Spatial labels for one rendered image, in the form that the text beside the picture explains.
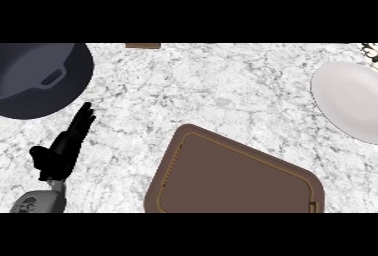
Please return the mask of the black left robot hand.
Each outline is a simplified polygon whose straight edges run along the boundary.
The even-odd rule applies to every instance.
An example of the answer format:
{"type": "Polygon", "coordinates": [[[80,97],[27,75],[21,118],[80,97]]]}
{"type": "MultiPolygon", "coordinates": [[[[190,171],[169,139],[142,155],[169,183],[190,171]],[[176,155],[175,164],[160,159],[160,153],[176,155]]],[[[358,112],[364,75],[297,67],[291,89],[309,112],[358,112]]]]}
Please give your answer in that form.
{"type": "Polygon", "coordinates": [[[64,181],[73,173],[92,123],[97,119],[92,103],[86,102],[77,111],[69,129],[60,133],[52,146],[33,146],[30,154],[35,168],[40,170],[40,181],[64,181]]]}

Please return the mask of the brown tray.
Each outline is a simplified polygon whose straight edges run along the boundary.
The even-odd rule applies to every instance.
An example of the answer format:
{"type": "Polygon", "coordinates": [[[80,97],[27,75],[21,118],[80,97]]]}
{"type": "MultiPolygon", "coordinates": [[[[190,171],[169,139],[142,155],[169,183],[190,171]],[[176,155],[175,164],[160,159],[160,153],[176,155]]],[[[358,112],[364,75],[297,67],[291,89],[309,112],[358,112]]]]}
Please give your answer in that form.
{"type": "Polygon", "coordinates": [[[204,128],[173,135],[145,196],[148,213],[321,213],[317,175],[204,128]]]}

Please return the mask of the white plate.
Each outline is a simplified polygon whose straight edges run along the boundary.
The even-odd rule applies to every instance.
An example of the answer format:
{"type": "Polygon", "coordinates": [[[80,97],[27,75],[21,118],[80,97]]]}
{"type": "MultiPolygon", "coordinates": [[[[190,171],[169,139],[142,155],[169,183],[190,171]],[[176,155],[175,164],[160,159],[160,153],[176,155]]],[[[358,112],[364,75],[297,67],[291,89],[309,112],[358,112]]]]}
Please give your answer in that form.
{"type": "Polygon", "coordinates": [[[378,72],[351,62],[330,62],[312,76],[311,92],[334,126],[378,145],[378,72]]]}

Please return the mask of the dark grey pan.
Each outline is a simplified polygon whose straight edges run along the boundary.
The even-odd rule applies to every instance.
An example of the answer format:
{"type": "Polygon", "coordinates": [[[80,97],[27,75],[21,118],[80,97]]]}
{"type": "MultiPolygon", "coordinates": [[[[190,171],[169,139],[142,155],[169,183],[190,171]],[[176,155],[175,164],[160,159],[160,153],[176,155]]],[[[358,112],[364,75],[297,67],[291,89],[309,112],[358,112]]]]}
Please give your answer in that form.
{"type": "Polygon", "coordinates": [[[85,43],[0,43],[0,116],[49,116],[79,98],[95,70],[85,43]]]}

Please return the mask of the brown wooden block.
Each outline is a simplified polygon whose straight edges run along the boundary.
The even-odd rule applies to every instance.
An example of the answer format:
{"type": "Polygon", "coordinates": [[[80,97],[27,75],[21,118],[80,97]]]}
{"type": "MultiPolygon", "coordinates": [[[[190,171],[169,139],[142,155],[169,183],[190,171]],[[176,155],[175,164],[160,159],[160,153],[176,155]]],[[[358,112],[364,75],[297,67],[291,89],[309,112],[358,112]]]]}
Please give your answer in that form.
{"type": "Polygon", "coordinates": [[[160,49],[162,43],[126,43],[126,48],[160,49]]]}

